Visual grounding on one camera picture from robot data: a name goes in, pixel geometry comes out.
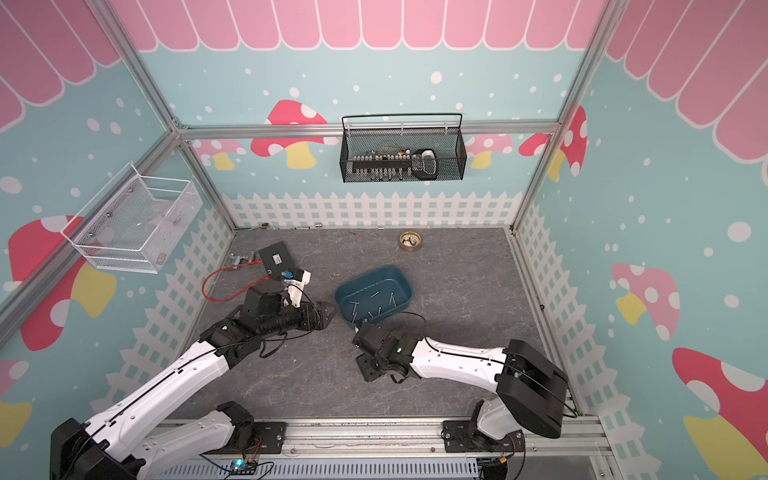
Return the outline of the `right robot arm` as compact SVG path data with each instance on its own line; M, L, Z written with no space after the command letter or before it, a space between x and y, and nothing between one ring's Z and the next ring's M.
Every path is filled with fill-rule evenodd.
M561 437L569 406L566 374L522 340L502 348L472 348L429 337L401 338L373 324L359 328L353 344L360 349L358 368L367 382L383 376L399 384L408 378L444 379L491 392L478 402L467 422L444 424L448 451L523 448L526 434Z

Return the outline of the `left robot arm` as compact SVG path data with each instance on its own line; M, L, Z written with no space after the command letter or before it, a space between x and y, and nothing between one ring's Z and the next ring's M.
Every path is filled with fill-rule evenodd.
M52 479L147 479L193 457L223 451L247 455L262 439L253 416L235 401L202 418L154 434L196 392L265 344L325 329L336 313L296 285L267 280L243 304L203 331L177 360L113 406L80 423L70 418L51 434Z

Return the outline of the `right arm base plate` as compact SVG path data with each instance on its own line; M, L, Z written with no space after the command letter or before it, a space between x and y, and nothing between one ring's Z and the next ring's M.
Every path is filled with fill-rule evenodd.
M499 453L516 454L525 450L525 437L520 431L494 440L480 433L470 420L446 420L442 423L441 438L447 453Z

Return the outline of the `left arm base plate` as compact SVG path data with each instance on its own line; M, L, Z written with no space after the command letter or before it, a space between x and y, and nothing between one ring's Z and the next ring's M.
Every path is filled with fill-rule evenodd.
M272 455L282 452L286 422L251 422L235 427L230 439L207 454Z

